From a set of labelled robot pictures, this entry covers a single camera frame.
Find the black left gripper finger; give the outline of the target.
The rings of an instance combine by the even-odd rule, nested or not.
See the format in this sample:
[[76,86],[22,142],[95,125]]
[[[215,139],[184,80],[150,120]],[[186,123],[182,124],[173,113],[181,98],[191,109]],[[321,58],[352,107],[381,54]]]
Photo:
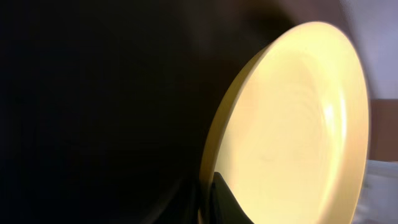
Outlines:
[[214,173],[210,189],[210,223],[253,224],[219,172]]

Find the yellow round plate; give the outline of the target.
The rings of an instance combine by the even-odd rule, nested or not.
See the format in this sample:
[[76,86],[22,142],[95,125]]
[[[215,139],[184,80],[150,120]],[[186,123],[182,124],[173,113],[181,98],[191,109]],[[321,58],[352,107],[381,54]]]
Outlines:
[[369,123],[349,38],[326,22],[289,29],[242,68],[214,115],[198,176],[204,220],[219,172],[253,223],[351,223]]

